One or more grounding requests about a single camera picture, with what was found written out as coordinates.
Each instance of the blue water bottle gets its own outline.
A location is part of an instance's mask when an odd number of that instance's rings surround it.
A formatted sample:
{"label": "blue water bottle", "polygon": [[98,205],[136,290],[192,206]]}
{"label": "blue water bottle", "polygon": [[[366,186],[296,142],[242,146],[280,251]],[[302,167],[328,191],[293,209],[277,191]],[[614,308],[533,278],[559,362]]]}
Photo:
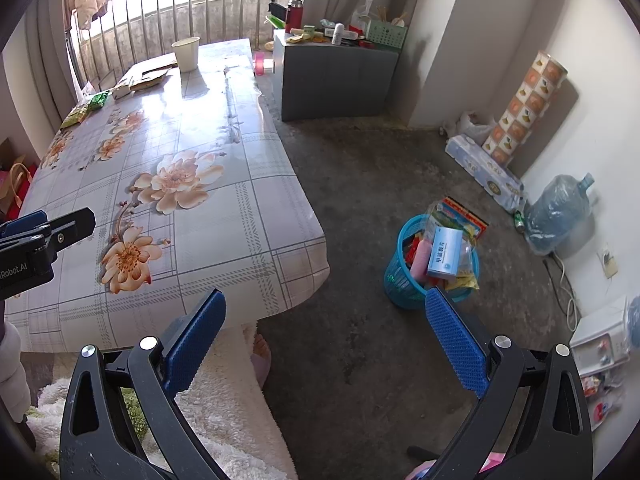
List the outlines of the blue water bottle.
{"label": "blue water bottle", "polygon": [[534,253],[543,256],[554,251],[589,216],[587,188],[593,182],[591,173],[580,182],[570,175],[558,175],[537,202],[525,209],[525,238]]}

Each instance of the wall socket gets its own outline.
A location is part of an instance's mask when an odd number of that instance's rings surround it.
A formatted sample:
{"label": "wall socket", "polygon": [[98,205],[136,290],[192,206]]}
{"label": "wall socket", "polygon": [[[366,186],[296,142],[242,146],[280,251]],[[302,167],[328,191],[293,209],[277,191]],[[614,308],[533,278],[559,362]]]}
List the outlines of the wall socket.
{"label": "wall socket", "polygon": [[600,263],[602,264],[602,270],[604,271],[604,275],[607,279],[612,278],[615,274],[618,273],[618,264],[616,263],[616,259],[613,257],[611,250],[608,246],[604,246],[602,248],[602,252],[598,254],[600,259]]}

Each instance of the green plastic basket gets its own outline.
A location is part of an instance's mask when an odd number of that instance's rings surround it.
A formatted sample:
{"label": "green plastic basket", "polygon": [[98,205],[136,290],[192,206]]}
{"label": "green plastic basket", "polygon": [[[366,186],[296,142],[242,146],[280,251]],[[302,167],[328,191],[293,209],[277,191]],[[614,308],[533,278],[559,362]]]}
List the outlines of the green plastic basket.
{"label": "green plastic basket", "polygon": [[365,38],[373,41],[373,43],[402,48],[405,36],[406,27],[398,27],[397,25],[391,25],[391,23],[371,20],[367,25]]}

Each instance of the white bottle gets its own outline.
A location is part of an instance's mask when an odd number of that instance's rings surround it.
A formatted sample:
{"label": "white bottle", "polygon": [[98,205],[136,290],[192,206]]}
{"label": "white bottle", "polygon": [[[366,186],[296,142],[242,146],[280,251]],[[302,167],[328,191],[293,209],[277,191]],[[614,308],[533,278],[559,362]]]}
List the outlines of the white bottle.
{"label": "white bottle", "polygon": [[340,45],[343,35],[344,25],[341,23],[336,23],[334,28],[334,36],[332,37],[331,43],[334,45]]}

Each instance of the blue trash can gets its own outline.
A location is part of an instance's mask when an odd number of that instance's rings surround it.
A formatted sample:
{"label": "blue trash can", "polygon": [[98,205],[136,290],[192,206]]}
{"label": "blue trash can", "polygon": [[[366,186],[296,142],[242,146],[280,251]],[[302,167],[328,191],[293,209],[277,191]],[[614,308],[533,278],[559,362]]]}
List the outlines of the blue trash can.
{"label": "blue trash can", "polygon": [[[427,291],[416,282],[409,274],[409,269],[404,262],[402,256],[402,242],[409,236],[416,234],[418,231],[422,231],[426,224],[428,215],[418,215],[411,218],[404,227],[400,230],[398,235],[398,243],[396,245],[396,252],[391,258],[388,267],[385,271],[385,292],[389,299],[394,302],[396,306],[400,308],[407,308],[416,310],[424,308],[424,297]],[[476,278],[480,279],[480,260],[478,260],[478,254],[474,248],[471,253],[472,263],[474,267],[474,274]],[[471,288],[455,288],[448,292],[450,298],[456,303],[468,298],[473,289]]]}

